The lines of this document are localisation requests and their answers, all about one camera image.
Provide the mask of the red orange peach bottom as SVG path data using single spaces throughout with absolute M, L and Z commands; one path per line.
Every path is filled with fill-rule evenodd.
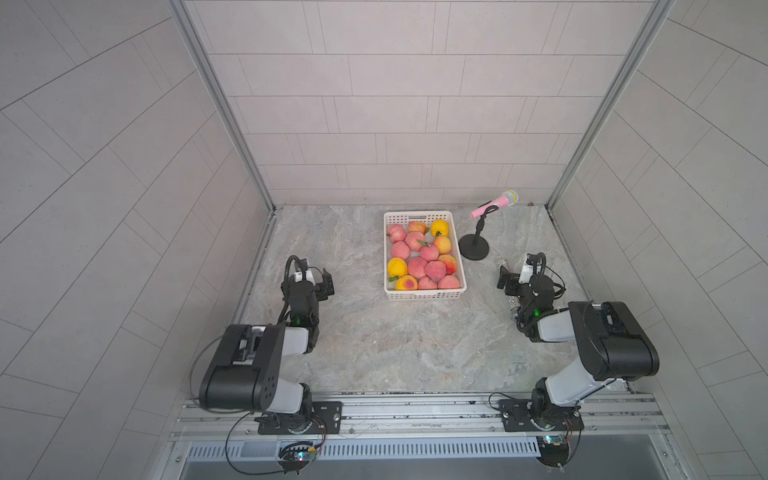
M 446 268 L 447 275 L 454 275 L 458 269 L 458 261 L 450 254 L 442 254 L 438 257 L 438 261 L 442 262 Z

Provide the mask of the dark pink peach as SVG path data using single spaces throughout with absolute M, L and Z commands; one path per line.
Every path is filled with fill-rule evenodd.
M 428 262 L 424 271 L 425 275 L 434 282 L 439 282 L 447 275 L 446 265 L 439 260 Z

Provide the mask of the orange pink peach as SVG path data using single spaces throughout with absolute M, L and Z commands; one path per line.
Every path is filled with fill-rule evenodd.
M 448 255 L 452 253 L 452 242 L 447 235 L 437 236 L 434 239 L 433 245 L 437 248 L 440 255 Z

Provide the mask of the yellow peach with leaf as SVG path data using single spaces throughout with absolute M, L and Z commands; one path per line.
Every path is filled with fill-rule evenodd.
M 413 291 L 419 288 L 419 280 L 412 275 L 406 274 L 399 277 L 395 282 L 396 291 Z

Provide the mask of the white perforated plastic basket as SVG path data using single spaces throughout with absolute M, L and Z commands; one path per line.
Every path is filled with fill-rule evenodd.
M 452 214 L 384 214 L 384 291 L 390 301 L 459 298 L 467 289 Z

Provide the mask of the orange wrinkled peach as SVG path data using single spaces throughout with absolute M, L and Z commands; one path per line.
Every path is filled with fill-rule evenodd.
M 428 229 L 427 225 L 421 221 L 410 221 L 407 225 L 407 231 L 409 233 L 425 234 L 427 232 L 427 229 Z

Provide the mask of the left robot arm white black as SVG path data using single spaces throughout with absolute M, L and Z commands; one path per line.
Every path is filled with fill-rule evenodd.
M 320 333 L 322 301 L 335 294 L 332 275 L 306 258 L 288 257 L 276 322 L 226 327 L 193 394 L 211 413 L 258 413 L 261 434 L 301 434 L 316 425 L 308 385 L 282 379 L 287 356 L 311 353 Z

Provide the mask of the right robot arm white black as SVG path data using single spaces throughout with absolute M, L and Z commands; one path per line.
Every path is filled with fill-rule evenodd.
M 519 273 L 500 260 L 497 287 L 518 300 L 513 321 L 534 343 L 568 343 L 578 357 L 558 373 L 543 377 L 528 399 L 504 394 L 489 406 L 507 432 L 581 431 L 580 404 L 618 381 L 631 382 L 658 373 L 655 346 L 629 307 L 619 301 L 571 301 L 556 308 L 566 292 L 542 252 L 528 254 Z

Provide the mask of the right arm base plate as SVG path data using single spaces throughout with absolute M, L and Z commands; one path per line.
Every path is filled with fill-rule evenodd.
M 506 432 L 579 432 L 584 423 L 577 407 L 544 401 L 503 398 L 496 405 Z

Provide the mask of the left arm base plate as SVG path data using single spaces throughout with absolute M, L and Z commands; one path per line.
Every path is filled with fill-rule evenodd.
M 339 401 L 304 402 L 297 413 L 265 413 L 259 418 L 259 435 L 338 434 L 343 413 Z

